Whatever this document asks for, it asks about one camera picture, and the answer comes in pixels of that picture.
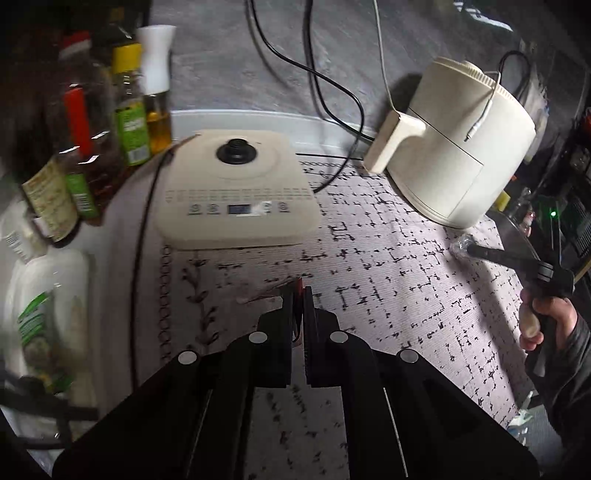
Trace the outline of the person's right hand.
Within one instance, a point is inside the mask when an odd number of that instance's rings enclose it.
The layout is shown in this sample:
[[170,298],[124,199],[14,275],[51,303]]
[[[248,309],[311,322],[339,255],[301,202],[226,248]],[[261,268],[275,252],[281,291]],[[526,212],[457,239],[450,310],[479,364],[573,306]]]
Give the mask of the person's right hand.
[[554,296],[536,298],[527,289],[521,291],[520,298],[523,306],[532,307],[538,316],[548,320],[548,325],[554,328],[556,349],[564,350],[578,322],[578,313],[571,300]]

